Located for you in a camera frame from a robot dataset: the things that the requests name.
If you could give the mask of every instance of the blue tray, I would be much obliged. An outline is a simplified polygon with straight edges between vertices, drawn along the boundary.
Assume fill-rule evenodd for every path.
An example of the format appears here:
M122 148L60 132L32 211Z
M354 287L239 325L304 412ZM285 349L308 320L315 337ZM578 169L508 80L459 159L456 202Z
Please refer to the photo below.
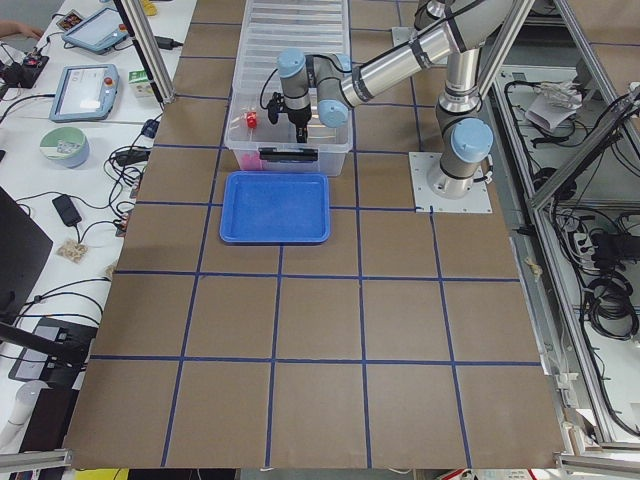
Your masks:
M229 243L321 243L331 234L329 181L320 173L234 172L220 237Z

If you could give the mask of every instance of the round container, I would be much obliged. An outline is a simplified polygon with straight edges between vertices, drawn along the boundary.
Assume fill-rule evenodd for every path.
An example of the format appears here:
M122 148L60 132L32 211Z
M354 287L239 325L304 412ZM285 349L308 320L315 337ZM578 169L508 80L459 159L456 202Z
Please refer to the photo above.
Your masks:
M40 151L52 162L74 168L89 157L89 141L79 128L60 127L44 136Z

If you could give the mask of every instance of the person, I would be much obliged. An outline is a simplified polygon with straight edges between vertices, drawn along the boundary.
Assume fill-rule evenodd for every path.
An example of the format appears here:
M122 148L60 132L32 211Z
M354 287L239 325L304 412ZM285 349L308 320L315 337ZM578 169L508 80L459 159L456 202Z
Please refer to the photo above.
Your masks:
M44 31L40 28L27 25L15 20L0 20L0 38L9 35L24 35L25 37L40 40Z

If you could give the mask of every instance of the light blue tablet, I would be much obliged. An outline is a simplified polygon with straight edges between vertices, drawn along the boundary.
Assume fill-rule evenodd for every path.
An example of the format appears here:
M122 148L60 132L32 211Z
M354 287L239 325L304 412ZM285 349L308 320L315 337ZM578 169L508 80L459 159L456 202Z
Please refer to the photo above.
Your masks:
M118 83L118 70L112 64L65 67L49 119L78 122L107 118L116 99Z
M120 14L103 8L62 35L62 40L90 52L103 54L129 36Z

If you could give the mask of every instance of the clear plastic bin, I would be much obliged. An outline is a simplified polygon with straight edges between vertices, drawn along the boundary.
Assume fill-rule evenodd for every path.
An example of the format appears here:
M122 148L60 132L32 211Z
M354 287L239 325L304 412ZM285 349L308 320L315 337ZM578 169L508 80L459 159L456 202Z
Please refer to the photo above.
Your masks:
M347 0L247 0L224 135L225 145L233 150L242 170L340 174L353 145L351 122L340 128L322 125L312 91L309 137L300 144L286 114L271 125L267 112L260 108L260 92L286 48L296 47L305 54L349 55L348 25ZM277 74L267 84L263 105L275 91L281 91ZM247 126L248 112L257 113L254 129Z

